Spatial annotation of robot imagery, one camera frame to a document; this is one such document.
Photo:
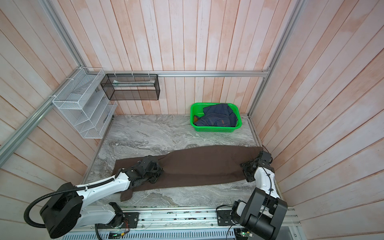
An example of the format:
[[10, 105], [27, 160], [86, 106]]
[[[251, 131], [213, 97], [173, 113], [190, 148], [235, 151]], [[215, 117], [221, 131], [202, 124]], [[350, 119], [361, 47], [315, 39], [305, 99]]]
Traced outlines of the brown trousers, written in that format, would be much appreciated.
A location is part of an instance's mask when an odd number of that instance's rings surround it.
[[176, 187], [194, 187], [244, 180], [241, 164], [258, 157], [262, 147], [203, 146], [177, 150], [155, 156], [162, 175], [156, 183], [145, 183], [121, 193], [121, 201], [130, 200], [133, 192]]

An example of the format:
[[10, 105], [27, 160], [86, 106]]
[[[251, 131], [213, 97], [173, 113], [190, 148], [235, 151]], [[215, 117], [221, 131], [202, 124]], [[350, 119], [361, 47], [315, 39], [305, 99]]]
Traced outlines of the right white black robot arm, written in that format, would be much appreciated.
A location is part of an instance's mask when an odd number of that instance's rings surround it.
[[231, 221], [264, 240], [275, 240], [282, 226], [288, 205], [281, 199], [275, 185], [272, 156], [261, 151], [258, 156], [241, 167], [248, 183], [256, 188], [247, 202], [236, 201], [231, 211]]

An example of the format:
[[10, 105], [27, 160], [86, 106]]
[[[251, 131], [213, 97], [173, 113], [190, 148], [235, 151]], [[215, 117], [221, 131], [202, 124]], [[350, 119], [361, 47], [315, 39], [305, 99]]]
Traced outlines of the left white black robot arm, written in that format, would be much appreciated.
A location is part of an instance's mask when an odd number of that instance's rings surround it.
[[158, 160], [147, 156], [129, 168], [121, 168], [106, 179], [90, 184], [62, 185], [40, 211], [44, 227], [52, 239], [87, 225], [109, 225], [119, 228], [127, 224], [124, 212], [116, 203], [92, 204], [115, 193], [132, 190], [145, 183], [154, 184], [163, 173]]

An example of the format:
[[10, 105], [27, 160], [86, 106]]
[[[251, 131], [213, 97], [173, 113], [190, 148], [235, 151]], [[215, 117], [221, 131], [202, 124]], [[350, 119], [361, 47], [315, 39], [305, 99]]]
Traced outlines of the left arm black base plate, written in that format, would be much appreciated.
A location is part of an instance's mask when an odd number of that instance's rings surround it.
[[108, 224], [98, 224], [99, 229], [135, 229], [140, 213], [118, 213]]

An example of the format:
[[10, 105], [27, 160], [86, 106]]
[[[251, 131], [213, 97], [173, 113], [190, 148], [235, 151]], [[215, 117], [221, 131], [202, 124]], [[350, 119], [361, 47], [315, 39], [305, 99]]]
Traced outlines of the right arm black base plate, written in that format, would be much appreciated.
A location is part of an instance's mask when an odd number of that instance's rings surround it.
[[217, 210], [217, 219], [219, 226], [230, 226], [232, 224], [240, 225], [242, 227], [251, 228], [254, 227], [258, 222], [260, 213], [257, 215], [250, 215], [250, 219], [246, 223], [241, 224], [241, 215], [236, 210]]

